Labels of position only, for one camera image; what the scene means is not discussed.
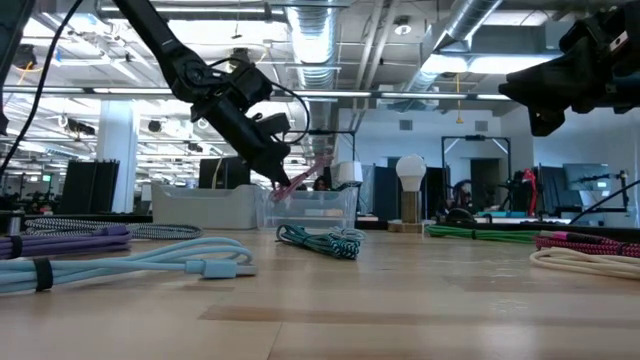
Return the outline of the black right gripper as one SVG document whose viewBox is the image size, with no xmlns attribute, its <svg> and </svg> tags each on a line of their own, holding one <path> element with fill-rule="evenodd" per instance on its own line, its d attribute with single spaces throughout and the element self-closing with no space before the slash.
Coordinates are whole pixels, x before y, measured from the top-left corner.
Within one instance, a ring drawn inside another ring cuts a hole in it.
<svg viewBox="0 0 640 360">
<path fill-rule="evenodd" d="M 546 137 L 576 113 L 640 108 L 640 2 L 578 20 L 561 38 L 564 55 L 512 72 L 500 94 L 528 106 L 531 133 Z"/>
</svg>

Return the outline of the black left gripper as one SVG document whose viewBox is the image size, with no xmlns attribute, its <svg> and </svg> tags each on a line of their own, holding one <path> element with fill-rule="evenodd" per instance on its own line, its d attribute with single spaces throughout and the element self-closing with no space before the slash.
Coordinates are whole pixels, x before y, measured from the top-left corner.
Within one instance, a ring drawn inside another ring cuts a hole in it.
<svg viewBox="0 0 640 360">
<path fill-rule="evenodd" d="M 262 133 L 257 121 L 247 117 L 226 97 L 203 103 L 202 116 L 232 146 L 249 168 L 284 187 L 291 181 L 284 170 L 290 147 Z"/>
</svg>

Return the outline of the black monitor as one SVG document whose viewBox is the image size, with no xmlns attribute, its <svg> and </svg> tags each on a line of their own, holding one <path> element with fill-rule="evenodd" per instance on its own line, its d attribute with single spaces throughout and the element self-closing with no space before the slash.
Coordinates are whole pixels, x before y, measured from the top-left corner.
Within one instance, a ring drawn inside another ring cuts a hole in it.
<svg viewBox="0 0 640 360">
<path fill-rule="evenodd" d="M 235 189 L 249 184 L 250 169 L 240 157 L 200 160 L 199 188 Z"/>
</svg>

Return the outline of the clear plastic bin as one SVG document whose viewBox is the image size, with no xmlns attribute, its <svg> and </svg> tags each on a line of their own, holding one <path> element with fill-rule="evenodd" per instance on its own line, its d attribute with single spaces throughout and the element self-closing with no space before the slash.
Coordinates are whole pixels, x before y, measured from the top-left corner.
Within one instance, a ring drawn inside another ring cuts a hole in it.
<svg viewBox="0 0 640 360">
<path fill-rule="evenodd" d="M 275 202 L 267 190 L 255 196 L 257 226 L 275 229 L 280 225 L 294 225 L 307 229 L 353 228 L 359 190 L 351 187 L 342 191 L 294 191 Z"/>
</svg>

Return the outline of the white plastic bin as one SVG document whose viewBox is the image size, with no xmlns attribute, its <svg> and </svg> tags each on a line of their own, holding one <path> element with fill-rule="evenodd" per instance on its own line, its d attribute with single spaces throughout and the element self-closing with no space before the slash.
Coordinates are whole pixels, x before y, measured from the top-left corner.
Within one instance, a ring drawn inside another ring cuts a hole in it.
<svg viewBox="0 0 640 360">
<path fill-rule="evenodd" d="M 255 185 L 240 185 L 235 189 L 190 189 L 153 184 L 153 221 L 202 229 L 254 229 L 257 227 L 255 198 L 258 192 Z"/>
</svg>

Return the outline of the red hanging object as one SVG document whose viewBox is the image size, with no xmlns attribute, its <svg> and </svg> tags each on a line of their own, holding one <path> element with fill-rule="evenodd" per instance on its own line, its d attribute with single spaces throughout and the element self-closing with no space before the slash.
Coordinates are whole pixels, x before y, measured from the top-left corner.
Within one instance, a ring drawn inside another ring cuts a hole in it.
<svg viewBox="0 0 640 360">
<path fill-rule="evenodd" d="M 531 168 L 525 168 L 524 169 L 522 181 L 524 183 L 528 183 L 530 185 L 530 187 L 531 187 L 531 196 L 530 196 L 529 203 L 531 205 L 534 205 L 536 203 L 536 200 L 537 200 L 538 191 L 537 191 L 536 175 L 535 175 L 534 171 Z"/>
</svg>

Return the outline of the white lampshade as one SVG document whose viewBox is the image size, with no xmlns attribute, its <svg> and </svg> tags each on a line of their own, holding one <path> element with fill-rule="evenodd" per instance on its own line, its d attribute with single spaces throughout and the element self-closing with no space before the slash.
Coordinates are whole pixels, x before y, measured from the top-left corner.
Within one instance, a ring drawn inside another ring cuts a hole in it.
<svg viewBox="0 0 640 360">
<path fill-rule="evenodd" d="M 359 161 L 345 161 L 330 167 L 332 186 L 354 185 L 363 182 L 362 164 Z"/>
</svg>

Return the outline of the grey monitor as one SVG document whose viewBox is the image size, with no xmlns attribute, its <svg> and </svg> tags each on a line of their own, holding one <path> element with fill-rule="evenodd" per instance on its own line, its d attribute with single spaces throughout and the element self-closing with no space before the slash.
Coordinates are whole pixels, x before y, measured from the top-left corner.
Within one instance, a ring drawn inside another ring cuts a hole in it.
<svg viewBox="0 0 640 360">
<path fill-rule="evenodd" d="M 609 191 L 611 171 L 607 164 L 568 163 L 563 165 L 566 187 L 574 191 Z"/>
</svg>

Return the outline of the long ceiling light bar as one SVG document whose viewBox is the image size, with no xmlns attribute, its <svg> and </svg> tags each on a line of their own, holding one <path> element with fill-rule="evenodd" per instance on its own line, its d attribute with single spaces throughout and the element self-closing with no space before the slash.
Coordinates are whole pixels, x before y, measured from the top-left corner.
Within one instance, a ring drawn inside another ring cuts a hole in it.
<svg viewBox="0 0 640 360">
<path fill-rule="evenodd" d="M 140 87 L 45 87 L 42 90 L 46 95 L 123 95 L 133 97 L 162 97 L 172 96 L 167 88 L 140 88 Z M 464 101 L 510 101 L 510 98 L 502 94 L 485 93 L 453 93 L 453 92 L 388 92 L 388 91 L 347 91 L 347 90 L 294 90 L 294 93 L 303 98 L 321 99 L 389 99 L 389 100 L 464 100 Z"/>
</svg>

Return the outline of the black chair back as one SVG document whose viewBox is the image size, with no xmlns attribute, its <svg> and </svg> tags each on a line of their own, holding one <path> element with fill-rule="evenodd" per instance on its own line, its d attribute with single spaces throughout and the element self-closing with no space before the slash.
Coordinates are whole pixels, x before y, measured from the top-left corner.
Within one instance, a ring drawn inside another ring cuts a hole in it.
<svg viewBox="0 0 640 360">
<path fill-rule="evenodd" d="M 450 209 L 445 215 L 445 221 L 447 223 L 475 223 L 474 216 L 463 208 Z"/>
</svg>

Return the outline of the white bulb lamp brass base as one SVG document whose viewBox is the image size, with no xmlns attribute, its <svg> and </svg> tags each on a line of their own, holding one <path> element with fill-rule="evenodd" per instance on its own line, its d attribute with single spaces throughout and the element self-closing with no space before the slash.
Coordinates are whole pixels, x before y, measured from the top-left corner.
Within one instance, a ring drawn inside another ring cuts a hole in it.
<svg viewBox="0 0 640 360">
<path fill-rule="evenodd" d="M 426 218 L 427 167 L 424 159 L 416 154 L 401 157 L 396 163 L 396 174 L 401 183 L 400 218 L 388 223 L 392 233 L 424 234 L 431 220 Z"/>
</svg>

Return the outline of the white building column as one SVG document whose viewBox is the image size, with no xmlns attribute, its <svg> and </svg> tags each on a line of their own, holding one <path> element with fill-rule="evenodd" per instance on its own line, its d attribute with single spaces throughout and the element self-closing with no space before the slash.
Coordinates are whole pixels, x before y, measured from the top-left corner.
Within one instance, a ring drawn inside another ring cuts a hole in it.
<svg viewBox="0 0 640 360">
<path fill-rule="evenodd" d="M 112 211 L 133 211 L 140 118 L 133 100 L 102 100 L 97 159 L 119 163 Z"/>
</svg>

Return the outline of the black cabinet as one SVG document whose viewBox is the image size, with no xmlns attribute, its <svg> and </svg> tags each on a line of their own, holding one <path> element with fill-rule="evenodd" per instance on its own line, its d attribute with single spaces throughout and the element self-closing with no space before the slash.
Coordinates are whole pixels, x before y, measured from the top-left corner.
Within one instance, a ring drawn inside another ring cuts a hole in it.
<svg viewBox="0 0 640 360">
<path fill-rule="evenodd" d="M 69 161 L 59 214 L 91 215 L 112 210 L 119 162 Z"/>
</svg>

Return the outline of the black frame stand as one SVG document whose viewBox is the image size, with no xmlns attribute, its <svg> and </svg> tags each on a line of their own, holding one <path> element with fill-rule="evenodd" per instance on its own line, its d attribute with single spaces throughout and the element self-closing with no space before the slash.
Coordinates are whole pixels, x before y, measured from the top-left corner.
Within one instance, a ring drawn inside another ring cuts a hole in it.
<svg viewBox="0 0 640 360">
<path fill-rule="evenodd" d="M 450 167 L 446 162 L 447 153 L 460 141 L 464 140 L 466 142 L 485 142 L 491 141 L 493 142 L 503 153 L 507 156 L 507 177 L 506 180 L 502 183 L 497 183 L 495 188 L 502 188 L 507 191 L 507 195 L 502 203 L 498 205 L 499 211 L 507 211 L 510 212 L 512 206 L 510 202 L 512 201 L 513 195 L 510 186 L 512 185 L 512 147 L 511 140 L 509 137 L 493 137 L 493 136 L 485 136 L 481 134 L 476 135 L 465 135 L 465 136 L 442 136 L 441 137 L 441 166 L 442 166 L 442 193 L 444 197 L 444 216 L 442 219 L 445 219 L 445 215 L 450 209 L 451 205 L 451 189 L 454 185 L 451 185 L 450 181 Z"/>
</svg>

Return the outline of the black table frame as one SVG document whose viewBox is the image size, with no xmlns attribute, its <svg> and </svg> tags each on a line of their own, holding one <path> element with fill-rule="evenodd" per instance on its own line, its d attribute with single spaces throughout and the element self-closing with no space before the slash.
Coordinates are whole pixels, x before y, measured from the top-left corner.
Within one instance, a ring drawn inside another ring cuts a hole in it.
<svg viewBox="0 0 640 360">
<path fill-rule="evenodd" d="M 4 226 L 12 214 L 0 216 Z M 81 216 L 62 218 L 55 216 L 22 217 L 21 231 L 51 236 L 80 236 L 108 227 L 125 227 L 139 239 L 177 240 L 195 239 L 204 233 L 191 225 L 152 223 L 148 216 Z M 425 233 L 432 237 L 457 237 L 491 241 L 527 242 L 535 236 L 546 236 L 576 242 L 580 237 L 593 243 L 597 238 L 616 242 L 640 244 L 640 228 L 610 228 L 577 226 L 553 222 L 511 223 L 504 219 L 483 218 L 476 223 L 434 223 Z"/>
</svg>

